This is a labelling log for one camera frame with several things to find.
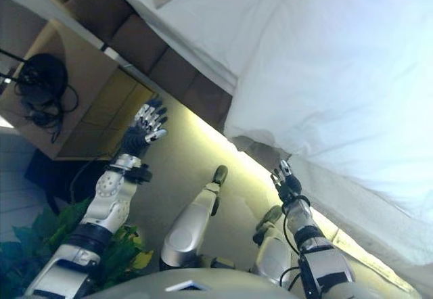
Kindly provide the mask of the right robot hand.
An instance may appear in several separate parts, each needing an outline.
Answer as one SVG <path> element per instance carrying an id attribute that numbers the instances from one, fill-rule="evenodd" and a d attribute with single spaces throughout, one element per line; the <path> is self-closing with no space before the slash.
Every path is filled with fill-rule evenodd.
<path id="1" fill-rule="evenodd" d="M 278 168 L 275 168 L 271 174 L 271 180 L 284 204 L 293 202 L 302 192 L 300 181 L 286 160 L 279 162 Z"/>

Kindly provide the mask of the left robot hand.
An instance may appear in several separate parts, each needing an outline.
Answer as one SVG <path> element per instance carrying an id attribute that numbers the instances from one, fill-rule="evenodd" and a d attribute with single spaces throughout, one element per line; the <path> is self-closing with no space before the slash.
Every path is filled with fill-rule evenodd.
<path id="1" fill-rule="evenodd" d="M 151 144 L 167 135 L 168 131 L 164 128 L 168 120 L 166 113 L 167 108 L 159 97 L 144 103 L 122 138 L 120 152 L 142 157 Z"/>

